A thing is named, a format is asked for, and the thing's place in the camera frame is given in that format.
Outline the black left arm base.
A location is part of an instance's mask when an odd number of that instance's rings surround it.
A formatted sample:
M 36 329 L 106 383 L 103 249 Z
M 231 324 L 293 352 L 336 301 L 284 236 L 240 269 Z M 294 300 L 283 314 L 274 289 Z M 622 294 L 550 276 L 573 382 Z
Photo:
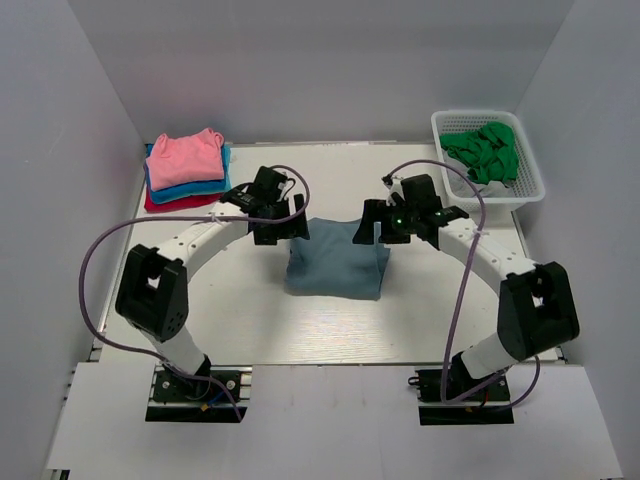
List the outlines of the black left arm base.
M 149 423 L 236 424 L 246 414 L 252 383 L 250 367 L 213 368 L 211 376 L 222 383 L 236 403 L 237 410 L 223 389 L 205 382 L 196 389 L 173 373 L 157 366 L 146 408 Z

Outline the grey-blue t-shirt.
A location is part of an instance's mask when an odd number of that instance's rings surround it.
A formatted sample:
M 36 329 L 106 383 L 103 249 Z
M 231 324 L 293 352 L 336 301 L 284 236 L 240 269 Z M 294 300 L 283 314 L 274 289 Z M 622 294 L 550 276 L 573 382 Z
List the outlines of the grey-blue t-shirt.
M 286 289 L 299 296 L 331 296 L 377 301 L 391 250 L 374 242 L 353 242 L 357 220 L 308 221 L 310 237 L 289 241 Z

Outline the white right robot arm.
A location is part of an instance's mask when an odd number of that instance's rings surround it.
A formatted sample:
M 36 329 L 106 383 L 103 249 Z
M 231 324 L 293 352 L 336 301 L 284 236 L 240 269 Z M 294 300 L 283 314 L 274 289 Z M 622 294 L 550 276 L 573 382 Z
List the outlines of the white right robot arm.
M 512 252 L 458 207 L 429 210 L 369 199 L 353 241 L 393 245 L 413 237 L 463 263 L 463 284 L 476 275 L 498 298 L 493 334 L 458 354 L 445 347 L 441 383 L 452 384 L 459 396 L 475 398 L 497 373 L 578 337 L 567 271 Z

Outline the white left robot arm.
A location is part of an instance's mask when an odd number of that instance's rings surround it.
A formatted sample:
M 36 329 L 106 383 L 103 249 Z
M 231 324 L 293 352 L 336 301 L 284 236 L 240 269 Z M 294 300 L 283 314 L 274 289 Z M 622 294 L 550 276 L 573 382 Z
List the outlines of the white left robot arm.
M 152 354 L 177 370 L 177 387 L 199 399 L 211 387 L 211 363 L 186 327 L 189 283 L 218 253 L 248 236 L 256 245 L 309 237 L 306 204 L 294 196 L 295 212 L 287 200 L 257 205 L 218 202 L 207 216 L 186 230 L 153 246 L 134 246 L 128 253 L 115 301 L 116 312 L 153 346 Z

